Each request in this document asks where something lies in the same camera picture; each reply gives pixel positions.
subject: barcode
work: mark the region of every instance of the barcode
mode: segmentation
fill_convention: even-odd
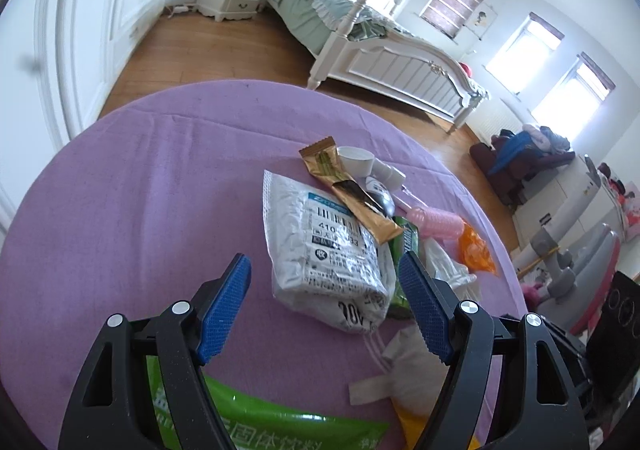
[[[341,226],[344,226],[346,228],[348,228],[348,230],[353,233],[354,231],[356,231],[356,227],[355,225],[345,219],[344,217],[338,215],[337,213],[333,213],[332,211],[329,211],[325,208],[321,208],[318,207],[318,216],[322,217],[323,219],[329,219],[330,221],[334,222],[335,224],[340,224]]]

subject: green box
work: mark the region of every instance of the green box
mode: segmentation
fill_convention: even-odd
[[[391,298],[391,305],[389,311],[386,313],[387,318],[395,318],[398,320],[408,320],[413,318],[414,314],[411,312],[409,302],[404,296],[402,287],[400,286],[400,280],[398,279],[398,264],[404,253],[408,251],[418,254],[418,228],[406,220],[404,217],[394,217],[394,222],[401,226],[404,230],[402,235],[398,235],[394,239],[389,241],[389,248],[391,249],[391,258],[394,261],[394,268],[396,268],[396,290]]]

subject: blue textured pad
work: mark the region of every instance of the blue textured pad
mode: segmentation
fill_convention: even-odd
[[[433,290],[425,282],[421,268],[408,253],[400,259],[398,278],[429,352],[436,354],[443,364],[449,365],[454,356],[449,341],[449,319]]]
[[[201,366],[220,354],[251,283],[251,262],[242,255],[202,321],[198,359]]]

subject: silver screw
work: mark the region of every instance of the silver screw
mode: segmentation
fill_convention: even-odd
[[[475,302],[471,302],[471,300],[465,300],[462,304],[460,304],[460,309],[462,309],[465,313],[472,315],[473,313],[478,312],[478,304]]]
[[[184,315],[190,309],[189,302],[176,302],[171,308],[172,313],[175,315]]]
[[[118,327],[120,324],[122,324],[122,315],[111,315],[107,320],[109,327]]]
[[[529,313],[527,315],[527,322],[529,322],[529,325],[533,325],[533,327],[538,327],[540,324],[542,324],[542,319],[540,319],[540,317],[536,314]]]

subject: brown wrapper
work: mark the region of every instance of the brown wrapper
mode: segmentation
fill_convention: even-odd
[[[333,137],[303,148],[300,155],[309,173],[332,189],[379,245],[402,233],[402,228],[386,218],[380,205],[344,171]]]

